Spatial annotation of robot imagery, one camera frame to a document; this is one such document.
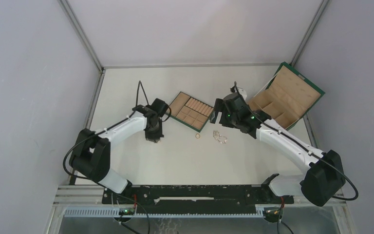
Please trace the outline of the green jewelry tray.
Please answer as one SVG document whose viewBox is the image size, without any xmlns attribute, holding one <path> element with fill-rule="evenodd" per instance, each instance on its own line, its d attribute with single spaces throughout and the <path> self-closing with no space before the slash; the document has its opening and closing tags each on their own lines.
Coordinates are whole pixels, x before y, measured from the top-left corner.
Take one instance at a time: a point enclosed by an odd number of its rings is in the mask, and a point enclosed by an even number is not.
<svg viewBox="0 0 374 234">
<path fill-rule="evenodd" d="M 200 133 L 214 107 L 210 106 L 184 92 L 179 92 L 176 98 L 171 102 L 166 113 L 179 123 Z"/>
</svg>

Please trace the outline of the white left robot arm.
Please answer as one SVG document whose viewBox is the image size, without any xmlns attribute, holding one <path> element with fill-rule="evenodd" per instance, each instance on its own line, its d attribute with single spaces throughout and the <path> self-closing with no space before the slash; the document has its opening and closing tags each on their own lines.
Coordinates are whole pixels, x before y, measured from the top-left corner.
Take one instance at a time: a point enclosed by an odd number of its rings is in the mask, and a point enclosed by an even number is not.
<svg viewBox="0 0 374 234">
<path fill-rule="evenodd" d="M 81 130 L 67 153 L 68 164 L 85 179 L 113 191 L 119 202 L 129 202 L 133 196 L 132 183 L 111 167 L 111 151 L 138 132 L 144 132 L 147 141 L 157 143 L 164 136 L 162 118 L 167 109 L 167 104 L 138 105 L 125 119 L 110 127 L 99 131 Z"/>
</svg>

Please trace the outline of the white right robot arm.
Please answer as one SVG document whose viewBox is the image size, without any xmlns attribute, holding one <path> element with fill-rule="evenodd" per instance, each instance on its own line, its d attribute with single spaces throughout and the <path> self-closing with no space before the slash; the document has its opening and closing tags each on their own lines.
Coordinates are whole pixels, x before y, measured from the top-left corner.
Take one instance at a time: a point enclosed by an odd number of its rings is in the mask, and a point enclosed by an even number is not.
<svg viewBox="0 0 374 234">
<path fill-rule="evenodd" d="M 324 206 L 335 197 L 347 181 L 340 155 L 329 150 L 324 152 L 304 143 L 281 127 L 269 114 L 262 110 L 252 111 L 239 93 L 231 93 L 216 99 L 210 122 L 228 128 L 239 129 L 256 140 L 263 142 L 294 163 L 300 175 L 273 175 L 262 189 L 266 202 L 274 203 L 281 196 L 303 195 L 316 206 Z"/>
</svg>

